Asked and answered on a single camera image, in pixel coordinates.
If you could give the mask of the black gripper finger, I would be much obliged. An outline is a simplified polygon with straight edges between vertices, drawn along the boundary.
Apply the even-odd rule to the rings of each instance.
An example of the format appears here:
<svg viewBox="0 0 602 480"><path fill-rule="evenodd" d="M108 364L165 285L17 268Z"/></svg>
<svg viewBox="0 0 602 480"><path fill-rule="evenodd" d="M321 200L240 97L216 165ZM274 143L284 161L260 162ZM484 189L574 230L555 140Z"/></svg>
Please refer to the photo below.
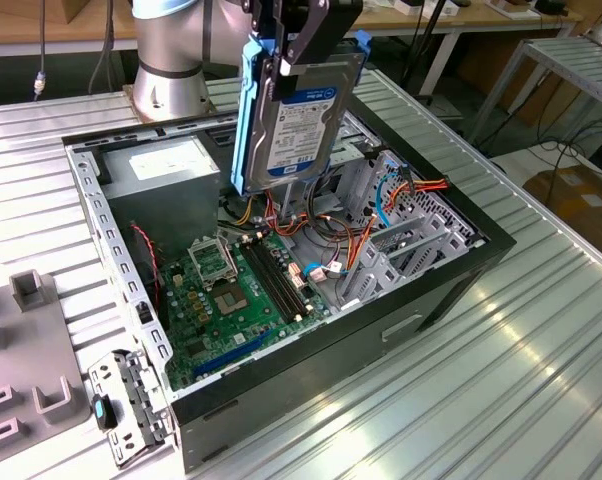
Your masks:
<svg viewBox="0 0 602 480"><path fill-rule="evenodd" d="M259 36L275 36L280 6L279 0L250 1L249 13L252 17L252 30Z"/></svg>
<svg viewBox="0 0 602 480"><path fill-rule="evenodd" d="M273 100L291 96L303 69L327 58L322 34L328 13L328 1L274 2Z"/></svg>

